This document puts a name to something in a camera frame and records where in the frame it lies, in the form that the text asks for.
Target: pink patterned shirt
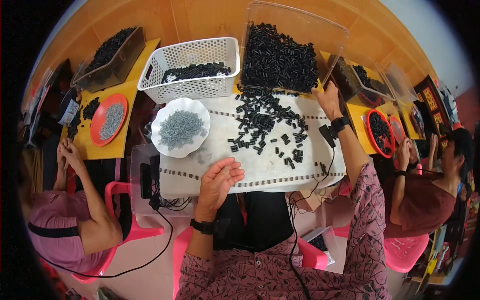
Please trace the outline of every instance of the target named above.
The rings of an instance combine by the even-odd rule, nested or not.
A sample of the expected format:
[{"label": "pink patterned shirt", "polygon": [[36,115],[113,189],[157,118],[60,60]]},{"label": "pink patterned shirt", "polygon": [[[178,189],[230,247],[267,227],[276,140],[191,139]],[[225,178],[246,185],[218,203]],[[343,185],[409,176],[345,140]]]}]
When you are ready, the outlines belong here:
[{"label": "pink patterned shirt", "polygon": [[[363,166],[351,196],[356,205],[344,273],[302,267],[298,246],[293,265],[312,299],[391,299],[383,249],[384,194],[371,164]],[[306,299],[288,260],[294,242],[295,234],[264,252],[218,251],[213,260],[185,253],[176,300]]]}]

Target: red bowl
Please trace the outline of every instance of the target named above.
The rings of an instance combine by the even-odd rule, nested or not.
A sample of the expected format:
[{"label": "red bowl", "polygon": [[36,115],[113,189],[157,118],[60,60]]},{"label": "red bowl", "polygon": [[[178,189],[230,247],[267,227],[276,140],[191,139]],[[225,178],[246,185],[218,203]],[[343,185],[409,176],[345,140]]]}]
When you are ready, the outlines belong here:
[{"label": "red bowl", "polygon": [[[105,123],[105,113],[107,109],[116,103],[121,103],[123,106],[123,117],[121,118],[120,126],[117,128],[117,131],[106,140],[100,139],[100,128],[102,128],[103,123]],[[108,96],[105,100],[103,100],[98,108],[95,111],[95,114],[92,118],[92,124],[90,127],[90,139],[95,146],[105,146],[106,144],[110,143],[111,140],[119,133],[123,121],[125,121],[125,116],[127,115],[128,109],[128,102],[127,98],[123,94],[113,94]]]},{"label": "red bowl", "polygon": [[[387,124],[387,127],[388,127],[388,131],[390,132],[390,144],[388,143],[384,143],[385,147],[387,146],[390,146],[390,149],[392,150],[392,152],[390,152],[390,154],[385,154],[383,153],[380,148],[378,147],[377,143],[375,142],[375,139],[373,137],[373,133],[372,133],[372,129],[370,127],[370,115],[372,113],[377,113],[380,115],[380,118],[382,119],[383,122],[385,122]],[[393,152],[395,151],[395,138],[394,138],[394,135],[393,135],[393,130],[392,130],[392,127],[390,126],[390,123],[388,123],[387,119],[385,118],[385,116],[383,114],[381,114],[379,111],[377,111],[376,109],[371,109],[368,113],[367,113],[367,134],[368,134],[368,137],[370,138],[370,142],[372,143],[374,149],[380,153],[381,155],[383,155],[384,157],[386,158],[391,158],[393,156]]]},{"label": "red bowl", "polygon": [[402,122],[395,116],[390,116],[390,125],[392,126],[393,136],[400,145],[405,138],[405,131],[403,130]]}]

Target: tiled floor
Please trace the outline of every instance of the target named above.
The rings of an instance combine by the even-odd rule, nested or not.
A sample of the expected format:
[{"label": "tiled floor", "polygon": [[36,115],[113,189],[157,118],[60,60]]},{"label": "tiled floor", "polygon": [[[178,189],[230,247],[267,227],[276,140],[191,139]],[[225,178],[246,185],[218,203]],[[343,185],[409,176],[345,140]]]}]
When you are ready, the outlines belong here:
[{"label": "tiled floor", "polygon": [[[352,209],[350,199],[337,197],[333,204],[324,203],[315,213],[305,213],[295,217],[295,228],[300,236],[306,234],[315,227],[341,227],[350,221]],[[170,228],[169,225],[160,217],[140,217],[137,219],[140,226],[153,227],[160,223],[165,227],[165,234],[153,238],[134,240],[117,249],[117,253],[105,275],[114,275],[125,270],[138,267],[153,259],[162,251],[167,244]],[[173,240],[190,223],[189,218],[169,218],[173,225],[172,242],[166,252],[148,266],[136,270],[117,278],[98,279],[92,284],[82,284],[73,279],[72,276],[61,274],[65,284],[69,288],[75,288],[81,295],[92,300],[95,298],[98,287],[108,287],[118,296],[127,300],[136,299],[172,299],[172,247]],[[347,239],[336,238],[340,252],[336,257],[340,257],[335,264],[328,267],[328,271],[341,273],[345,263],[345,251]],[[392,294],[400,291],[402,285],[402,273],[388,269],[387,286]]]}]

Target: chair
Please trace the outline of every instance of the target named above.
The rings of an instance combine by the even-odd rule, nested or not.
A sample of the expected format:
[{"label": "chair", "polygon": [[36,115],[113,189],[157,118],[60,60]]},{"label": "chair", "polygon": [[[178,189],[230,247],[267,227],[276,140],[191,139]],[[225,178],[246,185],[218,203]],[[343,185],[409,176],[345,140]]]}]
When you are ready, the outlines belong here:
[{"label": "chair", "polygon": [[[180,267],[183,262],[185,250],[192,237],[193,227],[188,227],[173,241],[172,265],[173,265],[173,299],[179,290]],[[298,239],[299,249],[303,254],[303,267],[310,267],[318,270],[325,270],[328,258],[325,253],[307,243],[304,239]]]},{"label": "chair", "polygon": [[[130,195],[130,184],[126,182],[110,182],[107,184],[105,187],[105,204],[107,206],[108,211],[112,216],[115,216],[115,213],[113,211],[113,200],[112,196],[114,194],[124,194],[127,193]],[[149,237],[154,237],[157,235],[161,235],[164,233],[164,228],[143,228],[140,227],[137,223],[137,219],[135,218],[135,215],[132,214],[132,227],[130,228],[130,232],[127,236],[127,238],[120,244],[123,245],[131,240],[139,240],[139,239],[144,239],[144,238],[149,238]],[[110,266],[110,263],[113,260],[113,256],[115,255],[115,252],[117,251],[117,248],[120,245],[116,245],[108,251],[108,254],[106,255],[105,259],[98,264],[95,268],[84,272],[86,275],[91,275],[91,276],[102,276],[108,267]],[[77,275],[77,274],[72,274],[73,278],[76,280],[82,282],[82,283],[92,283],[97,278],[94,277],[86,277],[82,275]]]},{"label": "chair", "polygon": [[[333,228],[338,237],[348,238],[350,223]],[[397,272],[410,271],[428,245],[428,234],[413,238],[393,238],[384,240],[385,263]]]}]

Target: basket handle hole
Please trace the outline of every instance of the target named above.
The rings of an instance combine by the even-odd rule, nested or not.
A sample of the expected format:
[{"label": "basket handle hole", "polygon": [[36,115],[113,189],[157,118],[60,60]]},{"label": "basket handle hole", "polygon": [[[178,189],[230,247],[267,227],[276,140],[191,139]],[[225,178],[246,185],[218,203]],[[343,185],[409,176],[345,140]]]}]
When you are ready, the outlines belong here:
[{"label": "basket handle hole", "polygon": [[152,73],[152,71],[153,71],[153,66],[152,64],[150,64],[150,67],[148,67],[148,70],[147,70],[147,74],[145,74],[146,80],[150,79],[150,74]]}]

